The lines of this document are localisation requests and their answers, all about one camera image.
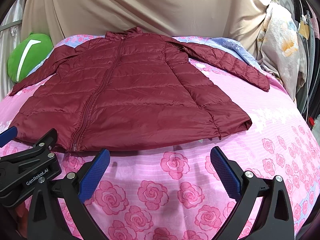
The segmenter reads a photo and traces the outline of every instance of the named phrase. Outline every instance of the green pillow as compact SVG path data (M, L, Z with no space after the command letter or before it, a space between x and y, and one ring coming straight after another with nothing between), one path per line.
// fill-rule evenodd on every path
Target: green pillow
M44 60L53 49L51 38L45 34L30 34L10 54L8 75L13 82L20 82Z

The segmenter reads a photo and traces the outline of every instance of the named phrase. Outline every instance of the jacket sleeve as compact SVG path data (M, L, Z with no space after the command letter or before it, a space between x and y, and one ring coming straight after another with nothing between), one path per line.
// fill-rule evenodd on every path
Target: jacket sleeve
M15 95L20 90L28 86L37 84L48 76L54 74L61 63L65 62L68 58L76 55L77 53L75 52L75 49L70 46L62 45L55 48L50 57L45 60L40 68L38 68L31 75L24 78L20 83L15 84L12 92L10 93L10 96Z
M237 59L227 52L203 44L179 42L173 38L163 35L161 35L161 37L166 42L169 42L178 49L185 51L191 57L225 70L249 84L262 89L263 91L269 91L270 89L270 84L266 76L254 67L249 66L247 63Z

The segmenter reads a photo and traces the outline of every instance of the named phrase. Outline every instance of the white wire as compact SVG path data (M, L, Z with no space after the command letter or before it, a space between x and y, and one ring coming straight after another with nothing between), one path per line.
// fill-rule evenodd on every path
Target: white wire
M302 2L300 1L300 6L301 6L301 14L303 15L303 7L302 7ZM308 88L308 83L309 83L309 75L308 75L308 70L310 67L310 56L309 56L309 47L308 47L308 41L307 41L307 52L308 52L308 65L307 65L307 114L306 114L306 121L308 119L308 111L309 111L309 88Z

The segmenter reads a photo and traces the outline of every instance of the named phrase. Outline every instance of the red puffer jacket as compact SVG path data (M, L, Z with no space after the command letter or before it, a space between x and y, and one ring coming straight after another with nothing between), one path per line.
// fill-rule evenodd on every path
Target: red puffer jacket
M55 128L67 151L143 150L249 129L250 117L188 55L269 90L265 76L226 52L133 28L56 48L14 86L11 96L55 73L11 126L27 142Z

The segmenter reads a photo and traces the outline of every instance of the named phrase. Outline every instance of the pink bedsheet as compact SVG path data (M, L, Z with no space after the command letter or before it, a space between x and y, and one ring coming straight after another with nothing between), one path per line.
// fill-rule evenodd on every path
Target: pink bedsheet
M72 39L85 41L88 35ZM210 163L210 150L218 145L243 170L262 178L284 178L297 233L319 195L320 148L294 103L268 74L270 91L263 92L218 68L190 62L249 114L252 127L221 141L204 139L125 155L111 153L94 196L86 201L87 209L111 240L210 240L235 206ZM0 103L0 132L45 81ZM11 141L0 148L0 156L27 148ZM57 154L62 167L59 178L93 159L86 154ZM60 203L71 232L80 237L65 203ZM240 237L249 233L260 203L258 199Z

